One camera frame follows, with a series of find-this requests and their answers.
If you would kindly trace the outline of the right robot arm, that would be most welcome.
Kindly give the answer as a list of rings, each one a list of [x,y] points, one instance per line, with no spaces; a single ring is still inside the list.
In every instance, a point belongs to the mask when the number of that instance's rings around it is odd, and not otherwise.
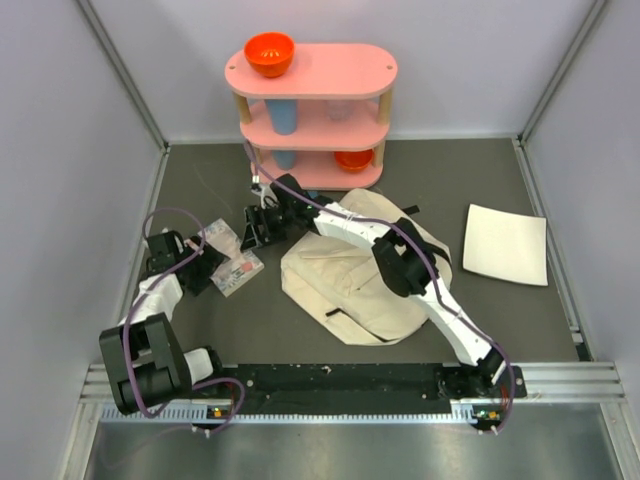
[[[502,385],[503,374],[515,382],[506,353],[475,326],[445,285],[436,258],[447,255],[424,240],[410,219],[370,218],[326,196],[313,198],[290,174],[273,180],[269,188],[275,195],[273,201],[244,208],[243,250],[281,242],[293,226],[367,250],[373,254],[384,285],[419,305],[448,340],[459,362],[469,366],[466,380],[474,393],[492,394]]]

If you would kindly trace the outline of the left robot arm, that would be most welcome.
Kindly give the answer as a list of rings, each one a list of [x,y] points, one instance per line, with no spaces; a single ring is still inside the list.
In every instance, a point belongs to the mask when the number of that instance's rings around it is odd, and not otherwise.
[[[216,396],[227,374],[210,347],[182,350],[171,328],[173,311],[186,293],[212,285],[229,257],[200,236],[185,240],[170,230],[146,240],[148,256],[130,312],[104,330],[99,345],[116,407],[124,415],[192,393]]]

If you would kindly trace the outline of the cream canvas backpack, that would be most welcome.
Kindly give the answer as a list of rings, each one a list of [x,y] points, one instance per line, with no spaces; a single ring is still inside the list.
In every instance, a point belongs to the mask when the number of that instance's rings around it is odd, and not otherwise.
[[[284,293],[346,345],[393,345],[428,321],[385,286],[371,251],[345,241],[309,232],[280,266]]]

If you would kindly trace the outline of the floral cover book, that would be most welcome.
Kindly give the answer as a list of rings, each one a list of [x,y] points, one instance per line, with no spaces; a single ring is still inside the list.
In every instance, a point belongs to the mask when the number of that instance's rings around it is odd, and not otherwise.
[[[241,239],[223,219],[206,226],[204,232],[207,243],[228,257],[211,276],[223,296],[231,296],[264,269],[252,251],[240,250]]]

